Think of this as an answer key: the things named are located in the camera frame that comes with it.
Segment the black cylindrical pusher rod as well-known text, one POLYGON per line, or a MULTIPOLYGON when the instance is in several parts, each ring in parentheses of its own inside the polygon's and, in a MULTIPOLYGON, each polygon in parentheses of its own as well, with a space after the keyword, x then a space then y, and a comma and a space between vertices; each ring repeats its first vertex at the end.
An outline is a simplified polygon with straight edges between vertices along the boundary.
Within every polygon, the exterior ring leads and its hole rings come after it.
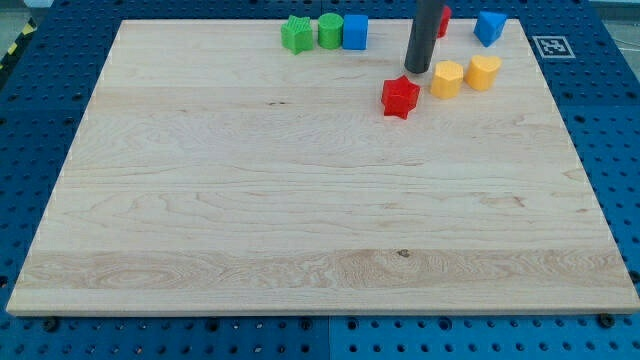
POLYGON ((417 0, 405 56, 405 69, 425 73, 430 66, 436 43, 444 0, 417 0))

